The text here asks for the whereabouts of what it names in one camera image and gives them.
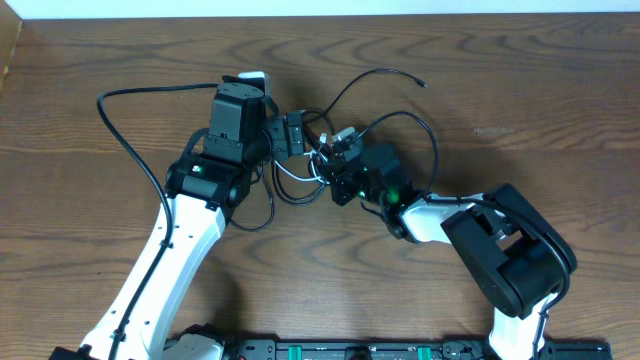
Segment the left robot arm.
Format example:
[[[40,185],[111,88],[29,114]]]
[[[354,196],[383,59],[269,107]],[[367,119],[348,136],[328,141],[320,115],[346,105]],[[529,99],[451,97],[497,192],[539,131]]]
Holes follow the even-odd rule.
[[[196,131],[159,183],[142,170],[161,206],[154,229],[123,287],[76,350],[57,347],[54,359],[221,359],[222,341],[168,335],[191,282],[232,214],[249,193],[252,174],[267,160],[302,153],[299,118],[280,115],[263,72],[214,84],[211,123]]]

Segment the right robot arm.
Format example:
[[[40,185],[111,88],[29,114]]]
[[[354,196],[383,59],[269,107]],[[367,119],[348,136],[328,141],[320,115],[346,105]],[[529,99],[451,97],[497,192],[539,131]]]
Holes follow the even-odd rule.
[[[336,204],[359,199],[394,237],[452,245],[494,307],[490,350],[501,359],[541,357],[549,311],[568,293],[577,259],[513,185],[463,197],[420,191],[389,145],[347,151],[318,172]]]

